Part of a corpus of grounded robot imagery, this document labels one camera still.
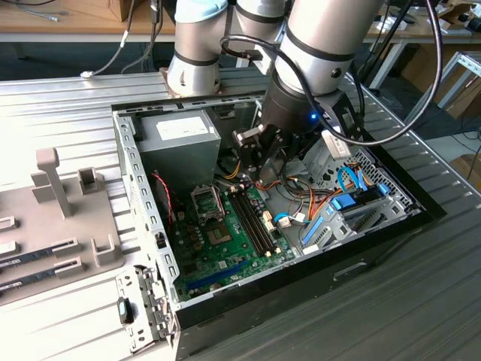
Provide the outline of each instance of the slotted aluminum table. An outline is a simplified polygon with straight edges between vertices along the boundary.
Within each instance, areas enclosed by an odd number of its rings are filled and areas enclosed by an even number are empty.
[[[259,90],[254,69],[222,73],[227,86]],[[358,104],[349,79],[343,84]],[[95,166],[107,180],[126,255],[123,268],[0,308],[2,358],[125,359],[114,277],[146,260],[120,177],[110,105],[166,99],[157,74],[0,83],[0,188],[29,183],[38,147],[57,147],[59,173]],[[375,138],[401,121],[366,93]],[[192,359],[477,359],[481,354],[481,195],[413,133],[388,152],[448,215],[378,268]],[[138,358],[170,360],[166,344]]]

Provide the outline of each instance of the red wire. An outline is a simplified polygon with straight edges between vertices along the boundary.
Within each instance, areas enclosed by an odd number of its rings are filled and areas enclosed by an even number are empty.
[[[157,174],[152,173],[152,176],[155,177],[160,183],[162,183],[162,186],[164,186],[165,193],[167,193],[167,200],[168,200],[168,223],[172,224],[172,204],[171,204],[171,194],[168,191],[167,184],[163,181],[162,178],[160,178]]]

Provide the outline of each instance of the wire bundle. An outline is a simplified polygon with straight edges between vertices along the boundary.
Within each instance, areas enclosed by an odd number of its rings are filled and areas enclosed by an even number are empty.
[[[162,186],[164,187],[165,194],[167,194],[167,200],[168,200],[168,224],[172,224],[172,202],[171,202],[171,194],[168,191],[167,184],[163,181],[162,178],[160,178],[157,174],[152,173],[152,176],[158,180]]]
[[[236,177],[237,177],[237,174],[239,173],[239,169],[241,169],[241,161],[240,161],[240,160],[237,162],[237,165],[236,165],[236,167],[235,167],[235,170],[234,170],[231,174],[226,175],[226,176],[224,177],[224,179],[227,179],[228,181],[230,181],[230,180],[236,178]]]

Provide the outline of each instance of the black cable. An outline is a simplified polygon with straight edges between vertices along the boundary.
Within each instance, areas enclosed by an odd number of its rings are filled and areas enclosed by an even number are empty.
[[[105,69],[107,69],[109,66],[111,66],[113,64],[113,62],[115,62],[115,60],[117,59],[117,57],[119,56],[120,52],[122,51],[124,45],[125,45],[125,42],[127,40],[127,37],[129,36],[129,33],[130,33],[130,29],[132,27],[132,19],[133,19],[133,13],[134,13],[134,8],[135,8],[135,2],[136,0],[132,0],[131,4],[130,4],[130,9],[129,9],[129,18],[127,20],[127,30],[123,33],[123,38],[120,42],[120,45],[119,47],[117,48],[117,51],[115,52],[115,54],[110,58],[110,60],[108,61],[107,64],[105,64],[104,66],[102,66],[99,70],[95,70],[95,71],[84,71],[82,74],[80,74],[81,77],[84,77],[84,78],[90,78],[90,77],[94,77],[96,75],[99,75],[100,73],[104,72]]]
[[[345,141],[347,144],[361,145],[363,147],[377,147],[379,145],[389,143],[390,141],[394,141],[395,139],[398,139],[402,137],[404,134],[406,134],[407,132],[409,132],[413,128],[414,124],[416,124],[416,122],[419,120],[419,118],[425,113],[426,109],[431,104],[434,96],[436,95],[437,89],[439,88],[439,84],[441,82],[441,75],[443,73],[443,39],[442,39],[441,29],[439,26],[436,11],[434,10],[433,4],[429,0],[426,0],[426,5],[428,7],[428,15],[431,21],[431,28],[434,34],[434,40],[436,44],[437,66],[436,66],[436,76],[434,78],[433,86],[431,87],[430,93],[428,94],[428,97],[424,105],[422,106],[421,110],[419,111],[419,113],[402,130],[380,141],[356,141],[354,139],[346,137],[344,134],[337,132],[331,126],[331,124],[329,124],[329,122],[326,119],[324,119],[324,117],[322,116],[324,111],[320,108],[319,104],[316,102],[312,92],[310,91],[310,87],[309,87],[309,84],[307,83],[306,77],[304,76],[302,71],[281,49],[278,49],[273,44],[269,44],[267,41],[263,41],[261,39],[253,38],[246,35],[224,36],[220,40],[220,44],[222,49],[227,54],[245,58],[245,59],[251,59],[253,55],[250,54],[249,52],[239,53],[237,51],[233,51],[228,48],[227,43],[229,41],[245,41],[247,43],[259,45],[260,47],[263,47],[267,51],[277,54],[277,56],[280,57],[282,60],[284,60],[284,62],[286,62],[286,64],[294,72],[295,76],[297,77],[297,79],[299,80],[299,83],[302,86],[302,89],[307,98],[307,101],[309,102],[312,109],[317,113],[319,121],[324,126],[325,129],[327,129],[334,137],[340,139],[341,141]]]
[[[152,51],[152,49],[153,49],[153,47],[156,43],[156,39],[159,36],[160,31],[162,30],[162,27],[164,25],[164,14],[163,14],[163,10],[162,10],[162,2],[159,2],[159,11],[155,12],[154,14],[151,13],[151,17],[153,19],[153,24],[152,24],[152,33],[151,33],[151,36],[150,36],[149,47],[147,48],[145,53],[140,58],[138,58],[134,62],[131,62],[130,64],[125,66],[122,69],[122,71],[120,72],[120,74],[123,74],[125,70],[127,70],[128,68],[131,68],[132,66],[137,65],[139,62],[143,63],[144,60],[147,59],[147,57],[150,55],[150,52]]]
[[[408,0],[406,4],[402,7],[402,9],[399,10],[398,17],[396,17],[396,21],[394,22],[394,24],[392,24],[389,32],[387,33],[386,38],[384,39],[381,45],[381,48],[379,49],[379,51],[376,52],[376,56],[374,57],[373,62],[369,64],[367,68],[364,69],[362,74],[359,75],[359,78],[362,83],[364,83],[367,80],[369,74],[373,71],[379,59],[381,59],[381,56],[384,53],[384,50],[389,46],[389,42],[391,41],[392,37],[396,33],[396,30],[398,30],[398,27],[401,24],[401,21],[403,20],[404,16],[407,14],[413,1],[414,0]],[[426,0],[426,5],[428,7],[428,15],[429,15],[429,20],[431,21],[431,27],[433,27],[432,22],[434,21],[434,18],[431,16],[431,12],[434,10],[434,7],[433,7],[433,4],[431,3],[431,0]],[[439,28],[439,22],[437,20],[436,11],[434,11],[434,14],[436,15],[435,21],[436,21],[437,27]]]
[[[454,135],[451,135],[451,138],[453,138],[455,141],[457,141],[460,145],[462,145],[463,147],[465,147],[466,149],[470,150],[471,152],[475,153],[476,151],[473,149],[473,148],[470,148],[468,147],[466,144],[464,144],[463,142],[459,141],[459,139],[457,139]]]
[[[352,75],[352,80],[354,80],[355,90],[358,92],[359,97],[359,115],[363,117],[366,114],[366,101],[364,99],[364,93],[362,92],[361,82],[359,81],[358,72],[355,69],[354,60],[349,66],[349,71]]]
[[[422,126],[425,126],[427,123],[431,122],[434,118],[436,118],[441,112],[443,111],[448,111],[449,108],[451,108],[451,105],[454,103],[454,102],[460,102],[461,100],[464,100],[466,99],[468,96],[470,96],[476,89],[478,89],[479,87],[481,86],[481,83],[476,85],[474,87],[474,89],[472,89],[469,93],[465,94],[463,97],[461,97],[461,95],[463,95],[463,93],[469,89],[468,88],[464,88],[464,90],[462,92],[460,92],[453,100],[451,100],[449,102],[449,104],[445,105],[444,108],[441,108],[439,111],[437,111],[434,115],[430,116],[427,120],[425,120],[424,122],[420,123],[420,124],[416,124],[416,128],[415,129],[419,129],[421,128]],[[461,128],[459,130],[462,130],[463,129],[463,121],[461,119]]]
[[[467,94],[466,96],[469,96],[469,95],[470,95],[474,90],[476,90],[479,86],[481,86],[481,83],[478,84],[478,85],[477,85],[469,94]],[[465,131],[465,130],[464,130],[464,127],[465,127],[467,124],[471,123],[475,118],[473,118],[472,120],[468,121],[466,124],[464,124],[464,119],[465,119],[466,114],[468,113],[468,111],[471,109],[471,107],[476,104],[476,102],[475,102],[474,100],[475,100],[480,94],[481,94],[481,91],[479,91],[479,92],[474,96],[473,101],[471,102],[471,104],[469,104],[469,105],[466,107],[466,109],[464,109],[464,111],[463,111],[462,114],[461,114],[461,127],[460,127],[459,130],[461,131],[462,135],[463,135],[466,139],[468,139],[468,140],[470,140],[470,141],[474,141],[474,140],[476,140],[476,139],[481,139],[481,130],[480,130],[480,129],[472,129],[472,130],[466,130],[466,131]],[[476,131],[476,132],[478,133],[475,138],[469,138],[469,137],[466,135],[467,132],[472,132],[472,131]]]
[[[479,152],[481,152],[481,145],[479,146],[476,154],[474,154],[474,158],[473,158],[473,162],[471,163],[471,169],[469,170],[469,173],[467,174],[467,180],[469,180],[469,178],[471,177],[471,175],[473,174],[473,170],[474,170],[474,165],[476,164],[476,160],[478,158],[478,154]]]
[[[153,48],[153,43],[154,43],[155,39],[156,39],[156,24],[152,24],[152,31],[150,32],[149,47],[147,48],[147,50],[145,50],[144,54],[140,58],[138,58],[137,60],[131,62],[130,64],[128,64],[126,66],[124,66],[122,71],[120,72],[120,74],[123,74],[127,69],[131,68],[132,66],[137,65],[139,62],[144,61],[144,59],[146,59],[149,56],[150,51]]]
[[[8,4],[15,4],[15,5],[25,5],[25,6],[39,6],[39,5],[46,5],[51,2],[56,2],[57,0],[48,0],[46,2],[38,2],[37,4],[28,4],[26,2],[16,2],[14,0],[2,0],[3,2],[7,2]]]
[[[384,15],[384,21],[383,21],[383,24],[381,25],[381,29],[379,30],[379,34],[377,34],[377,38],[374,42],[374,45],[373,45],[373,50],[369,50],[369,55],[368,55],[368,58],[366,59],[366,61],[364,62],[364,64],[362,65],[361,68],[359,68],[359,75],[364,71],[364,69],[366,68],[367,64],[369,63],[369,60],[371,60],[371,57],[377,53],[376,52],[376,47],[377,47],[377,43],[379,43],[379,40],[381,39],[381,34],[383,33],[383,30],[384,30],[384,25],[386,24],[386,20],[388,19],[388,16],[389,16],[389,8],[391,7],[391,5],[388,5],[388,7],[386,8],[386,13]]]

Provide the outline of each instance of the ventilation slot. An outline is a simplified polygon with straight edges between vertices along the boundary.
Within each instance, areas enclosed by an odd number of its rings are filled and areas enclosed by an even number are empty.
[[[314,244],[319,244],[323,240],[323,238],[330,232],[329,228],[324,228],[321,232],[320,235],[317,236],[316,240],[314,241]]]

